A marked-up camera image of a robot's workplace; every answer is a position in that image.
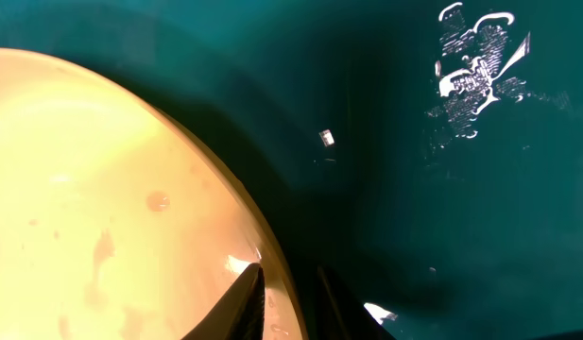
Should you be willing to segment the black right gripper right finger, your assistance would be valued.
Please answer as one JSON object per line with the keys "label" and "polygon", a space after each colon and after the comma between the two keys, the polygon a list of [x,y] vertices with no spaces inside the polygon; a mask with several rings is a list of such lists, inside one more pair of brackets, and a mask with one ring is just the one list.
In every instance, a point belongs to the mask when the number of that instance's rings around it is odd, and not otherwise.
{"label": "black right gripper right finger", "polygon": [[315,313],[320,340],[396,340],[330,268],[317,268]]}

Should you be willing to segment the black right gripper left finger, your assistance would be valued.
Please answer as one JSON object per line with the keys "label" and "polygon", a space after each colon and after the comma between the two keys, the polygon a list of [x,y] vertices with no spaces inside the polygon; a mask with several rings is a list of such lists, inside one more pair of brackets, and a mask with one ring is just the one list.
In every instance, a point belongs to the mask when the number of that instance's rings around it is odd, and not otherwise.
{"label": "black right gripper left finger", "polygon": [[181,340],[262,340],[265,299],[264,270],[251,263]]}

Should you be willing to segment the yellow plate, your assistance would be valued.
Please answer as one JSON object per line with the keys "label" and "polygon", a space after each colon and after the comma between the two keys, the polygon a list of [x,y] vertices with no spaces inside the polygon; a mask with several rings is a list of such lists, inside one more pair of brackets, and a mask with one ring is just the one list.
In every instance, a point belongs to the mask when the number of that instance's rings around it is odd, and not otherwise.
{"label": "yellow plate", "polygon": [[254,263],[265,338],[305,338],[273,232],[205,144],[97,73],[0,48],[0,339],[180,339]]}

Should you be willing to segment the teal plastic tray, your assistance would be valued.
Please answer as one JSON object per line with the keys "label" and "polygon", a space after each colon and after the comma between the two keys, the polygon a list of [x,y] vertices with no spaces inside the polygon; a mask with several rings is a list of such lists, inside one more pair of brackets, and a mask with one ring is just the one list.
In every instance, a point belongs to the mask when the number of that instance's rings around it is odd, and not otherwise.
{"label": "teal plastic tray", "polygon": [[583,1],[0,1],[118,82],[399,339],[583,338]]}

